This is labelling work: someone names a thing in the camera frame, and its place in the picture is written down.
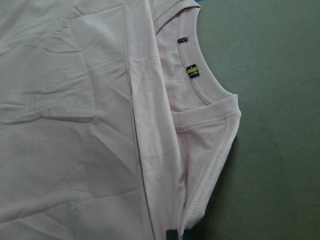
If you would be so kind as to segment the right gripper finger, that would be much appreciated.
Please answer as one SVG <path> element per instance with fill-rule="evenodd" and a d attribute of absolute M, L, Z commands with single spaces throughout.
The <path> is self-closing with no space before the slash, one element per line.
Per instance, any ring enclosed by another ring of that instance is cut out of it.
<path fill-rule="evenodd" d="M 166 240 L 178 240 L 178 231 L 176 229 L 168 229 L 166 231 Z"/>

